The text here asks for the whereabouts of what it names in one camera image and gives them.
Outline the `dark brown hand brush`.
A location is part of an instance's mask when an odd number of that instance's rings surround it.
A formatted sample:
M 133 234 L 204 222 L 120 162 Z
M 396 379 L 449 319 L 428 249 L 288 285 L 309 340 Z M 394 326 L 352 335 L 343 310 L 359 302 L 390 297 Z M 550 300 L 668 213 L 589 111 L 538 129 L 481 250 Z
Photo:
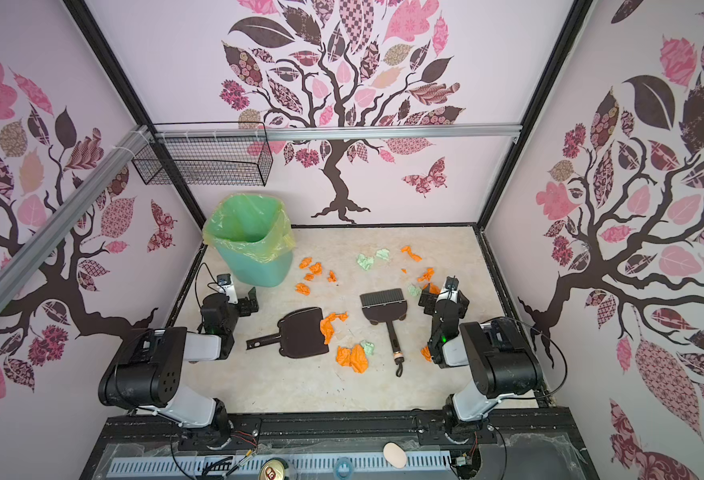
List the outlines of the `dark brown hand brush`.
M 395 323 L 407 316 L 407 301 L 401 288 L 363 293 L 359 296 L 364 317 L 372 324 L 384 324 L 392 348 L 395 375 L 401 378 L 405 357 L 395 330 Z

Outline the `dark brown dustpan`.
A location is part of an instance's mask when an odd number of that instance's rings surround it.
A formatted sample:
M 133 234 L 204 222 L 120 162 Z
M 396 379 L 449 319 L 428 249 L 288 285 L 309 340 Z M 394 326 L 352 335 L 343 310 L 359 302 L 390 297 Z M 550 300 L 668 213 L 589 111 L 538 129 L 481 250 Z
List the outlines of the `dark brown dustpan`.
M 304 359 L 329 352 L 320 323 L 324 319 L 319 307 L 295 310 L 277 322 L 278 332 L 246 341 L 246 349 L 253 350 L 279 344 L 279 354 L 289 359 Z

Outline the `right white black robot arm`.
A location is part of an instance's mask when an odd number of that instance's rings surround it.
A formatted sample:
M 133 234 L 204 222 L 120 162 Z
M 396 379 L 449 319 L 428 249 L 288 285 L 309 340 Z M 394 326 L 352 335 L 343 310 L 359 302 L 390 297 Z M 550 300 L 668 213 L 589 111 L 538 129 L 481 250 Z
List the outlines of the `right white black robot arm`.
M 467 442 L 503 401 L 539 388 L 540 364 L 513 318 L 465 322 L 469 300 L 455 288 L 425 289 L 418 305 L 431 317 L 423 356 L 442 369 L 467 367 L 471 375 L 442 408 L 440 428 L 449 441 Z

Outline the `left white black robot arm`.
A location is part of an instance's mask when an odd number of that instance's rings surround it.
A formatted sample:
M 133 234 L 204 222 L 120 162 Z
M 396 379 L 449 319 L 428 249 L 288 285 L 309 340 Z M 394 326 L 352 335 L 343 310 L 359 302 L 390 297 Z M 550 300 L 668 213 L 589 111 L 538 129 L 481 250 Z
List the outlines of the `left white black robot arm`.
M 223 290 L 203 300 L 198 332 L 179 326 L 132 330 L 99 382 L 100 402 L 162 417 L 210 447 L 221 447 L 233 437 L 243 440 L 223 401 L 184 383 L 182 367 L 228 359 L 238 320 L 258 311 L 255 288 L 240 298 Z

